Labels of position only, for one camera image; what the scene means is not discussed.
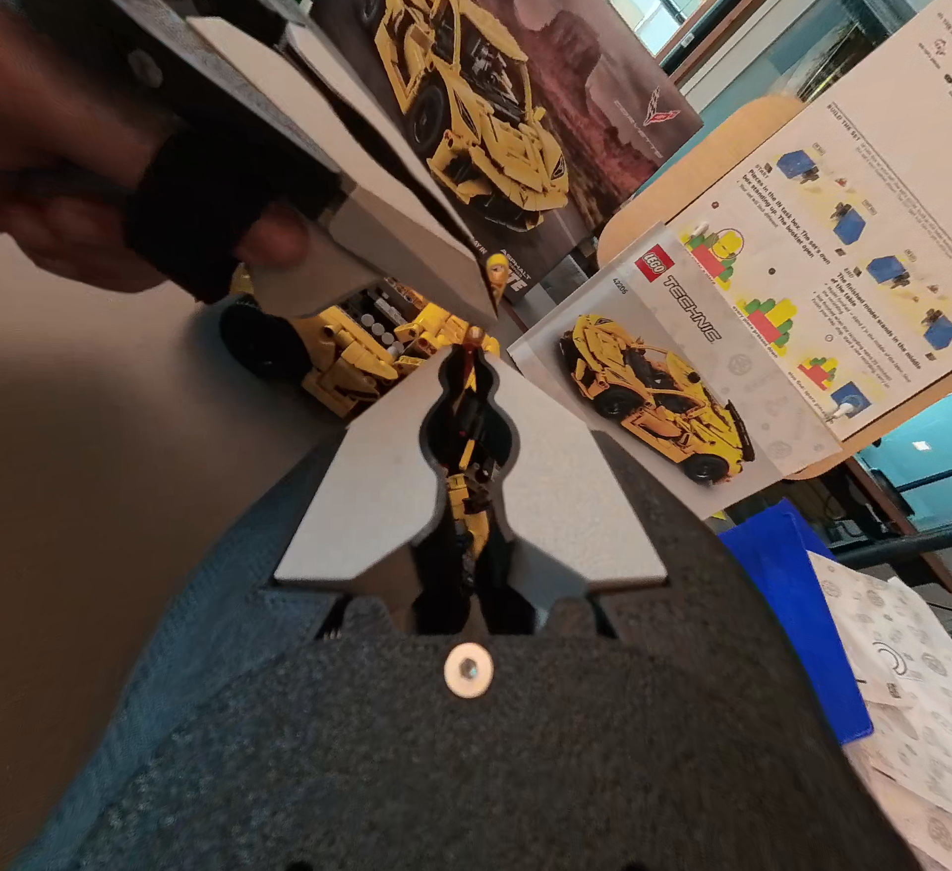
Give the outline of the blue bag with white papers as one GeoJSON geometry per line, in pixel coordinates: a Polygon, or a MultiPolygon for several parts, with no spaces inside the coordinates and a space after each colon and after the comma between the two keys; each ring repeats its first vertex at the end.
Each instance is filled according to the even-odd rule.
{"type": "Polygon", "coordinates": [[[838,567],[791,501],[720,534],[771,607],[797,654],[841,746],[870,737],[873,722],[827,605],[810,554],[838,567]]]}

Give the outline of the framed instruction poster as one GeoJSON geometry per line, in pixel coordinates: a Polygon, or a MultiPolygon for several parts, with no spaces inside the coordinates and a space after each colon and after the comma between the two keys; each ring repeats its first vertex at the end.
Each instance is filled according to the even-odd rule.
{"type": "Polygon", "coordinates": [[[950,392],[951,5],[779,125],[743,107],[606,226],[598,260],[714,291],[779,369],[768,449],[806,476],[950,392]]]}

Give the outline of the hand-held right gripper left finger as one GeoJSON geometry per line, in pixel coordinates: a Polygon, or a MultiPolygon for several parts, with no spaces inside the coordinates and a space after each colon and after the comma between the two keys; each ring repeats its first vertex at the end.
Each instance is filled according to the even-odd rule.
{"type": "Polygon", "coordinates": [[[457,629],[457,545],[425,424],[448,394],[443,348],[352,421],[273,573],[281,586],[376,597],[419,632],[457,629]]]}

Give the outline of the white instruction booklet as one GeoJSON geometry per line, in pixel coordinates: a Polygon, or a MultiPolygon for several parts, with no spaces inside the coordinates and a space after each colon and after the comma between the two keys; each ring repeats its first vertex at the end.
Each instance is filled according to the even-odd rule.
{"type": "Polygon", "coordinates": [[[839,449],[822,414],[663,224],[508,353],[702,519],[839,449]]]}

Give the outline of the yellow brick door assembly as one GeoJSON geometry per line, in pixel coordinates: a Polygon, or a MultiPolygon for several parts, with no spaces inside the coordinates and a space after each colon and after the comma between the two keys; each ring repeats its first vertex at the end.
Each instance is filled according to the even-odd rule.
{"type": "Polygon", "coordinates": [[[483,329],[469,326],[461,344],[468,354],[468,376],[454,410],[460,422],[463,448],[460,458],[446,474],[447,496],[456,530],[456,543],[462,558],[463,583],[468,592],[475,590],[478,559],[492,529],[489,485],[498,473],[498,464],[482,442],[481,407],[477,400],[478,380],[472,356],[476,351],[499,352],[497,343],[486,346],[483,329]]]}

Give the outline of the grey desk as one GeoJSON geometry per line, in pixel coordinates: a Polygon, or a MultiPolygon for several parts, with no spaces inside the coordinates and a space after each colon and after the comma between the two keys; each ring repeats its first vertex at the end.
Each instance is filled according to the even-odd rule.
{"type": "Polygon", "coordinates": [[[445,641],[271,576],[343,435],[2,249],[2,869],[517,869],[445,641]]]}

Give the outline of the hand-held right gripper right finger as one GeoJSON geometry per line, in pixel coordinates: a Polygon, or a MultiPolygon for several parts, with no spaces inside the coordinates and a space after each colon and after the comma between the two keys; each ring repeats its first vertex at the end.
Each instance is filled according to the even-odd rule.
{"type": "Polygon", "coordinates": [[[482,451],[493,531],[482,550],[488,627],[536,627],[562,600],[664,586],[667,570],[587,424],[482,355],[482,451]]]}

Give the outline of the white printed paper bag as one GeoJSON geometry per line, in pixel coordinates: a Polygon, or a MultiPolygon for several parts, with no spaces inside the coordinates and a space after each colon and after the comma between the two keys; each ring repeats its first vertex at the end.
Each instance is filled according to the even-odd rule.
{"type": "Polygon", "coordinates": [[[846,757],[922,867],[950,869],[950,636],[899,579],[809,557],[872,722],[846,757]]]}

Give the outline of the black toy car box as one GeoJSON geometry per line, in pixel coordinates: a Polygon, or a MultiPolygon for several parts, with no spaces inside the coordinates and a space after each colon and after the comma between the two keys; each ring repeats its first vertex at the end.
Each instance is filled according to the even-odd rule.
{"type": "Polygon", "coordinates": [[[314,0],[514,304],[701,127],[608,0],[314,0]]]}

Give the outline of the yellow toy brick car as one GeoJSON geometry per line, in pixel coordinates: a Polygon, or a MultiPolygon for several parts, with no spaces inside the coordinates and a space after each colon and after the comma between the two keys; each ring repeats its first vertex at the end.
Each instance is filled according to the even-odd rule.
{"type": "Polygon", "coordinates": [[[303,389],[349,421],[439,349],[460,344],[470,325],[415,290],[386,278],[311,316],[265,312],[240,265],[219,336],[255,377],[303,389]]]}

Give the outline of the person's left hand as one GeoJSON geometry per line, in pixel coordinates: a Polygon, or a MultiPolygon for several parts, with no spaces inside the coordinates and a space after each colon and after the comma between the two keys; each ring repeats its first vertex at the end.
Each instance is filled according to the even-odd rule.
{"type": "Polygon", "coordinates": [[[2,174],[71,164],[138,197],[28,193],[2,183],[2,233],[38,269],[138,294],[211,262],[291,270],[310,245],[299,214],[228,135],[175,127],[61,55],[18,10],[1,12],[2,174]]]}

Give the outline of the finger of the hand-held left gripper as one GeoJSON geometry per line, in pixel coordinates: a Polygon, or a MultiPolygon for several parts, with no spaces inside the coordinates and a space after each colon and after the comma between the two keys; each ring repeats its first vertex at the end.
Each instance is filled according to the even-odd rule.
{"type": "Polygon", "coordinates": [[[340,175],[342,194],[305,226],[305,257],[287,269],[246,265],[268,314],[303,317],[343,302],[386,277],[478,327],[498,303],[476,251],[468,251],[351,136],[302,65],[222,18],[187,23],[279,112],[292,119],[340,175]]]}
{"type": "Polygon", "coordinates": [[[478,242],[434,183],[398,123],[337,48],[327,43],[324,32],[310,27],[287,27],[285,50],[314,79],[363,150],[413,193],[452,239],[468,251],[477,251],[478,242]]]}

